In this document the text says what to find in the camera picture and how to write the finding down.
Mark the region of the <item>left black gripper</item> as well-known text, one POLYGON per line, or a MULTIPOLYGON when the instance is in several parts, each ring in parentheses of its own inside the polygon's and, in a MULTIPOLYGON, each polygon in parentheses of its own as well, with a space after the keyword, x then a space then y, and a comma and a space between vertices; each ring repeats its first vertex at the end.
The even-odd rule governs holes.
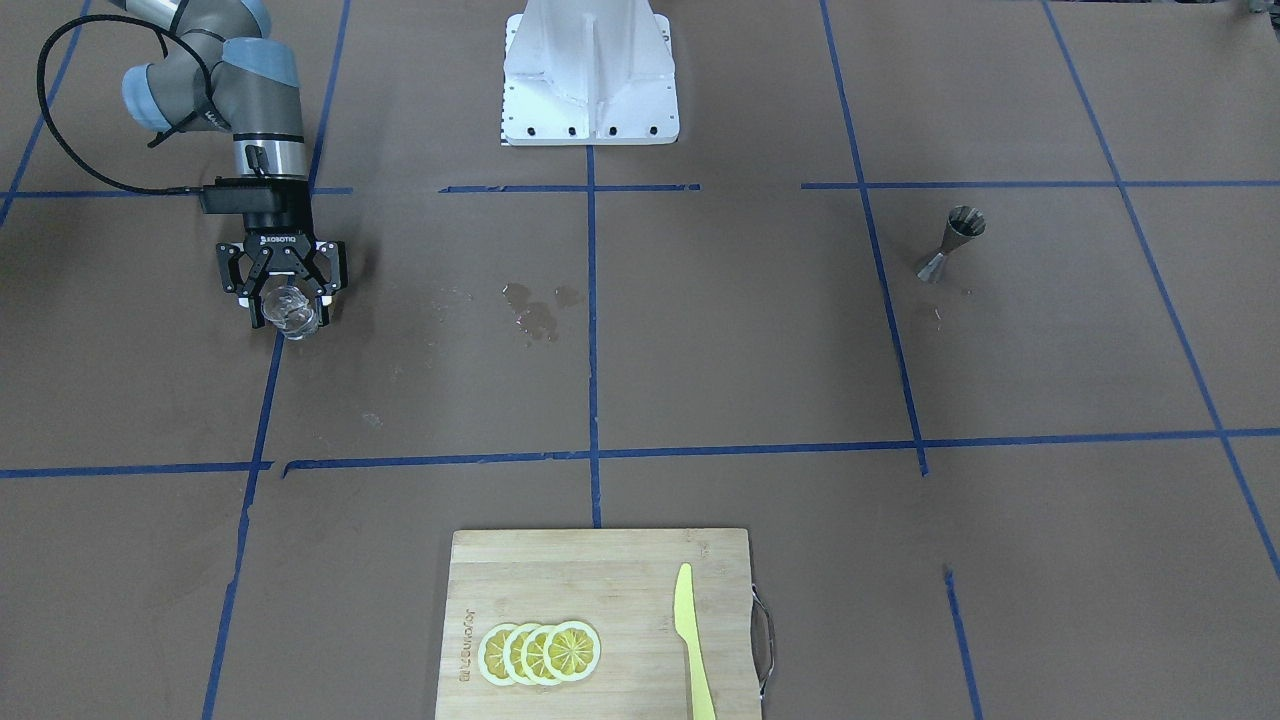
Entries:
POLYGON ((284 225, 275 215, 243 215, 244 242, 216 246, 221 287, 248 310, 252 328, 264 328, 262 287, 273 272, 310 286, 317 325, 332 319, 334 297, 347 287, 346 243, 316 241, 305 227, 284 225))

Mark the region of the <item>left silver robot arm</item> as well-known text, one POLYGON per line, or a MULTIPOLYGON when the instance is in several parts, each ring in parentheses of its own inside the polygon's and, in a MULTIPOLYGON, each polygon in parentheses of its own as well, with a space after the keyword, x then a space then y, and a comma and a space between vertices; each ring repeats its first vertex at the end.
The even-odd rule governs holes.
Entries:
POLYGON ((284 307, 264 297, 275 277, 291 278, 307 319, 330 320, 344 288, 346 246, 314 229, 310 155, 293 51, 271 38, 261 1, 122 1, 119 8, 168 35, 160 61, 128 69, 122 97, 157 141, 191 132, 232 137, 236 173, 200 190, 210 215, 237 215, 244 236, 216 249, 221 288, 250 313, 251 325, 280 325, 284 307))

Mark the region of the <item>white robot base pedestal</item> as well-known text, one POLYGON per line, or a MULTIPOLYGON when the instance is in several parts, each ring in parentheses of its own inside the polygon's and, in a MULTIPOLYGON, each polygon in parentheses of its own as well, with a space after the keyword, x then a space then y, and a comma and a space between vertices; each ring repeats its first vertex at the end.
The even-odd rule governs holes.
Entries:
POLYGON ((506 20, 503 72, 507 146, 680 137, 672 27, 648 1, 529 1, 506 20))

